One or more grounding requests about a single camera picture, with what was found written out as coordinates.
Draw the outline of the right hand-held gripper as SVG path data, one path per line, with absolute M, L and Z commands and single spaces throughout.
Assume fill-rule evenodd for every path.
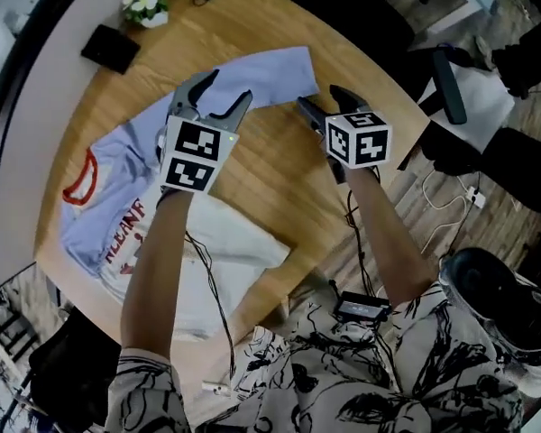
M 297 105 L 311 129 L 321 135 L 335 181 L 342 184 L 346 169 L 376 167 L 390 160 L 392 126 L 351 90 L 331 85 L 329 92 L 339 115 L 327 115 L 306 97 L 298 97 Z

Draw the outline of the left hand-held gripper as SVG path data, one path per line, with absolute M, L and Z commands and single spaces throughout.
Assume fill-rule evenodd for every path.
M 208 192 L 238 143 L 236 131 L 252 102 L 251 90 L 222 115 L 202 117 L 197 108 L 218 73 L 218 69 L 195 73 L 174 92 L 159 139 L 159 182 L 165 189 Z

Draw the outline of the white t-shirt with lavender sleeves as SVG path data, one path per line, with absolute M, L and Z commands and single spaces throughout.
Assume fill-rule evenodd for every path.
M 255 108 L 315 94 L 308 48 L 263 51 L 221 65 L 198 108 L 224 112 L 247 90 Z M 94 142 L 78 179 L 62 192 L 64 250 L 117 301 L 124 300 L 160 198 L 156 146 L 171 101 L 161 98 Z M 193 197 L 188 231 L 174 335 L 198 341 L 219 330 L 261 275 L 283 264 L 289 248 L 208 195 Z

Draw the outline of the person's right forearm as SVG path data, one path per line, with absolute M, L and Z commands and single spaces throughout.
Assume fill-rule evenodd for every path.
M 422 295 L 436 276 L 417 248 L 373 171 L 347 169 L 367 240 L 392 307 Z

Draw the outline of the person's left forearm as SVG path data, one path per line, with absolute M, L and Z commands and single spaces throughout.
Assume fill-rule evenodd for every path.
M 121 343 L 170 356 L 188 211 L 193 195 L 176 192 L 163 198 L 142 243 L 125 294 Z

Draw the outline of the black pen holder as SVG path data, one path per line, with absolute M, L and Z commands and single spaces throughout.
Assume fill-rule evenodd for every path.
M 99 24 L 80 54 L 102 67 L 123 75 L 140 48 L 138 43 L 117 29 Z

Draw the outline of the white potted flower plant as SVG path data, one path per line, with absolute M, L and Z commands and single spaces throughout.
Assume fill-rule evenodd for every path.
M 124 19 L 144 28 L 156 28 L 169 20 L 167 0 L 122 0 Z

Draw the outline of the white cloth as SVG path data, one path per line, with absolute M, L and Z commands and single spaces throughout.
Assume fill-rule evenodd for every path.
M 462 97 L 467 121 L 451 124 L 441 109 L 429 116 L 431 123 L 421 136 L 421 147 L 429 160 L 457 147 L 484 152 L 495 133 L 504 126 L 515 105 L 500 77 L 482 69 L 450 64 Z

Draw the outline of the white power strip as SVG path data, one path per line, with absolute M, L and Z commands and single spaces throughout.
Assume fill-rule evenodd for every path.
M 478 209 L 483 209 L 485 205 L 485 196 L 474 186 L 470 186 L 465 194 L 466 199 L 476 206 Z

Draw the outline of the black screen device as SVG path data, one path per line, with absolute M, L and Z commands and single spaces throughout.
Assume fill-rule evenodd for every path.
M 391 312 L 387 299 L 343 291 L 338 298 L 334 313 L 352 321 L 384 322 Z

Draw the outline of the person's white black-patterned dress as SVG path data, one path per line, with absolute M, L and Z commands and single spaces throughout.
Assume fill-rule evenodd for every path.
M 371 327 L 317 303 L 289 336 L 257 328 L 237 404 L 199 433 L 519 433 L 517 386 L 486 332 L 439 285 L 391 317 L 391 367 Z

